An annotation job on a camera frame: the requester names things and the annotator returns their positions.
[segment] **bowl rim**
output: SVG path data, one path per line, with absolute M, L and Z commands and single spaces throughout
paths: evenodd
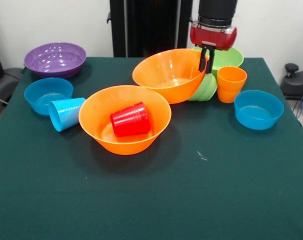
M 129 87 L 135 87 L 135 88 L 142 88 L 142 89 L 145 89 L 145 90 L 147 90 L 147 91 L 151 91 L 151 92 L 153 92 L 154 94 L 156 94 L 156 95 L 158 95 L 159 97 L 161 97 L 161 98 L 164 100 L 164 102 L 167 104 L 167 107 L 168 107 L 168 109 L 169 109 L 169 118 L 168 118 L 168 121 L 167 121 L 167 123 L 165 124 L 165 126 L 164 126 L 158 133 L 153 134 L 152 136 L 150 136 L 150 137 L 148 137 L 148 138 L 146 138 L 146 139 L 144 139 L 144 140 L 132 141 L 132 142 L 114 142 L 114 141 L 106 141 L 106 140 L 103 140 L 103 139 L 101 139 L 101 138 L 99 138 L 99 137 L 97 137 L 97 136 L 94 136 L 94 135 L 90 134 L 90 133 L 84 128 L 84 126 L 83 126 L 83 124 L 82 124 L 82 121 L 81 121 L 81 112 L 82 112 L 82 109 L 83 109 L 83 106 L 85 105 L 85 103 L 86 103 L 89 99 L 93 98 L 94 95 L 96 95 L 96 94 L 98 94 L 98 93 L 101 93 L 101 92 L 106 91 L 106 90 L 109 90 L 109 89 L 121 88 L 121 87 L 124 87 L 124 86 L 126 86 L 126 87 L 128 87 L 128 86 L 129 86 Z M 116 86 L 110 86 L 110 87 L 101 89 L 101 90 L 99 90 L 99 91 L 93 93 L 91 96 L 89 96 L 89 97 L 84 101 L 84 103 L 83 103 L 83 104 L 81 105 L 81 107 L 80 107 L 79 114 L 78 114 L 79 124 L 80 124 L 81 128 L 82 128 L 89 136 L 91 136 L 91 137 L 94 138 L 95 140 L 99 140 L 99 141 L 104 142 L 104 143 L 115 144 L 115 145 L 139 144 L 139 143 L 147 142 L 147 141 L 149 141 L 149 140 L 152 140 L 152 139 L 154 139 L 154 138 L 157 138 L 157 137 L 158 137 L 158 136 L 167 128 L 167 127 L 168 127 L 168 125 L 169 125 L 170 122 L 171 122 L 171 119 L 172 119 L 172 109 L 171 109 L 170 104 L 169 104 L 168 101 L 166 100 L 166 98 L 164 98 L 161 94 L 159 94 L 159 93 L 156 92 L 156 91 L 152 91 L 152 90 L 150 90 L 150 89 L 148 89 L 148 88 L 145 88 L 145 87 L 142 87 L 142 86 L 136 86 L 136 85 L 116 85 Z
M 192 49 L 197 50 L 196 48 L 199 48 L 199 46 L 194 46 Z M 233 67 L 239 67 L 244 63 L 245 57 L 243 55 L 243 53 L 237 48 L 237 47 L 231 47 L 230 49 L 234 49 L 236 50 L 240 55 L 241 55 L 241 62 L 237 65 L 237 66 L 233 66 L 233 65 L 226 65 L 226 66 L 212 66 L 212 70 L 218 71 L 219 69 L 223 68 L 223 67 L 229 67 L 229 66 L 233 66 Z
M 47 45 L 53 45 L 53 44 L 68 44 L 68 45 L 73 45 L 73 46 L 76 46 L 78 48 L 80 48 L 84 53 L 85 53 L 85 57 L 84 59 L 81 61 L 80 64 L 78 64 L 77 66 L 73 67 L 73 68 L 70 68 L 70 69 L 66 69 L 64 71 L 51 71 L 51 72 L 44 72 L 44 71 L 38 71 L 38 70 L 35 70 L 33 68 L 31 68 L 28 64 L 26 64 L 26 58 L 35 50 L 35 49 L 38 49 L 38 48 L 41 48 L 41 47 L 44 47 L 44 46 L 47 46 Z M 84 64 L 84 62 L 86 61 L 86 58 L 87 58 L 87 53 L 85 51 L 85 49 L 77 44 L 74 44 L 74 43 L 71 43 L 71 42 L 65 42 L 65 41 L 58 41 L 58 42 L 50 42 L 50 43 L 46 43 L 46 44 L 43 44 L 43 45 L 39 45 L 37 47 L 34 47 L 32 50 L 30 50 L 26 55 L 25 55 L 25 58 L 23 59 L 23 64 L 26 68 L 28 68 L 29 70 L 31 70 L 32 72 L 34 73 L 39 73 L 39 74 L 57 74 L 57 73 L 65 73 L 65 72 L 69 72 L 71 70 L 74 70 L 76 68 L 79 68 L 80 66 L 82 66 Z
M 27 97 L 27 93 L 31 90 L 32 87 L 34 87 L 35 85 L 38 85 L 40 84 L 41 82 L 48 82 L 48 81 L 52 81 L 52 80 L 58 80 L 62 83 L 66 83 L 69 87 L 71 87 L 71 91 L 70 91 L 70 94 L 68 95 L 68 97 L 72 97 L 73 96 L 73 92 L 74 92 L 74 86 L 72 85 L 72 83 L 66 79 L 63 79 L 61 77 L 46 77 L 46 78 L 42 78 L 42 79 L 39 79 L 39 80 L 36 80 L 34 82 L 32 82 L 31 84 L 29 84 L 25 90 L 23 91 L 23 96 L 25 98 L 25 100 L 30 104 L 30 105 L 36 105 L 36 106 L 46 106 L 46 104 L 39 104 L 39 103 L 36 103 L 35 101 L 31 101 L 29 99 L 29 97 Z
M 151 55 L 151 56 L 145 58 L 144 60 L 142 60 L 140 63 L 138 63 L 138 64 L 135 66 L 135 68 L 133 69 L 132 74 L 131 74 L 131 77 L 132 77 L 133 81 L 134 81 L 137 85 L 139 85 L 139 86 L 141 86 L 141 87 L 144 87 L 144 88 L 147 88 L 147 89 L 162 90 L 162 89 L 174 89 L 174 88 L 183 86 L 183 85 L 185 85 L 185 84 L 188 84 L 188 83 L 194 81 L 194 80 L 195 80 L 196 78 L 198 78 L 200 75 L 204 75 L 204 76 L 206 75 L 206 68 L 205 68 L 204 71 L 200 72 L 200 73 L 199 73 L 197 76 L 195 76 L 194 78 L 192 78 L 192 79 L 190 79 L 190 80 L 188 80 L 188 81 L 186 81 L 186 82 L 184 82 L 184 83 L 182 83 L 182 84 L 179 84 L 179 85 L 177 85 L 177 86 L 151 87 L 151 86 L 142 85 L 142 84 L 136 82 L 136 80 L 135 80 L 135 78 L 134 78 L 134 73 L 135 73 L 135 70 L 138 68 L 138 66 L 139 66 L 140 64 L 144 63 L 147 59 L 149 59 L 149 58 L 151 58 L 151 57 L 154 57 L 154 56 L 156 56 L 156 55 L 160 55 L 160 54 L 166 53 L 166 52 L 177 51 L 177 50 L 186 50 L 186 51 L 197 51 L 197 52 L 199 52 L 198 50 L 196 50 L 196 49 L 191 49 L 191 48 L 175 48 L 175 49 L 170 49 L 170 50 L 162 51 L 162 52 L 156 53 L 156 54 L 154 54 L 154 55 Z
M 243 73 L 246 74 L 246 77 L 245 77 L 245 79 L 242 79 L 242 80 L 239 80 L 239 81 L 230 81 L 230 80 L 227 80 L 227 79 L 225 79 L 224 77 L 222 77 L 222 76 L 220 75 L 220 70 L 225 69 L 225 68 L 233 68 L 233 69 L 241 70 Z M 222 66 L 222 67 L 221 67 L 220 69 L 218 69 L 218 71 L 217 71 L 217 81 L 218 81 L 218 77 L 220 77 L 224 82 L 228 82 L 228 83 L 242 83 L 242 82 L 247 81 L 248 74 L 247 74 L 247 72 L 246 72 L 244 69 L 242 69 L 242 68 L 239 67 L 239 66 Z
M 245 90 L 245 91 L 242 91 L 241 93 L 239 93 L 236 97 L 235 97 L 235 100 L 234 100 L 234 108 L 235 110 L 239 110 L 239 106 L 237 105 L 237 100 L 239 99 L 239 96 L 241 97 L 241 95 L 244 95 L 244 94 L 248 94 L 248 93 L 259 93 L 261 95 L 265 95 L 265 96 L 271 96 L 275 102 L 278 103 L 278 105 L 280 106 L 281 110 L 280 110 L 280 114 L 278 114 L 277 116 L 273 117 L 272 119 L 273 120 L 278 120 L 283 114 L 284 114 L 284 111 L 285 111 L 285 107 L 284 107 L 284 104 L 283 102 L 278 98 L 276 97 L 275 95 L 267 92 L 267 91 L 262 91 L 262 90 Z M 248 114 L 244 114 L 245 116 L 251 118 L 251 119 L 256 119 L 256 120 L 262 120 L 261 118 L 257 118 L 257 117 L 253 117 L 251 115 L 248 115 Z

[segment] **purple bowl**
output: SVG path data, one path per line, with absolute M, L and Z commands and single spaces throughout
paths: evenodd
M 48 43 L 31 50 L 24 65 L 41 78 L 71 78 L 86 60 L 85 50 L 67 42 Z

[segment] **orange cup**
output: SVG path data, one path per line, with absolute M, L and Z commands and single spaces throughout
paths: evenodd
M 217 72 L 218 98 L 221 102 L 231 104 L 246 82 L 247 73 L 236 66 L 224 66 Z

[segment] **orange bowl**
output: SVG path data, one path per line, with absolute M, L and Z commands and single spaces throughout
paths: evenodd
M 143 102 L 151 125 L 146 134 L 114 134 L 110 115 Z M 172 117 L 171 107 L 160 94 L 141 86 L 120 85 L 100 90 L 81 106 L 79 123 L 83 130 L 108 151 L 119 155 L 137 154 L 148 148 L 165 130 Z
M 161 94 L 170 104 L 191 98 L 201 84 L 206 70 L 198 71 L 201 52 L 173 49 L 152 55 L 132 72 L 138 85 Z

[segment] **white wall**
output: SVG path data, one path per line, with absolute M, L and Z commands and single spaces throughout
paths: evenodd
M 194 0 L 194 19 L 198 6 Z M 245 57 L 263 57 L 277 82 L 286 63 L 303 70 L 303 0 L 238 0 L 232 24 L 238 29 L 234 46 Z
M 0 0 L 0 59 L 22 67 L 31 49 L 72 42 L 88 56 L 113 56 L 109 0 Z
M 194 0 L 193 18 L 199 0 Z M 109 0 L 0 0 L 0 58 L 22 67 L 25 54 L 48 42 L 73 42 L 89 56 L 113 56 Z M 284 64 L 303 70 L 303 0 L 238 0 L 235 47 L 245 57 L 264 57 L 279 82 Z

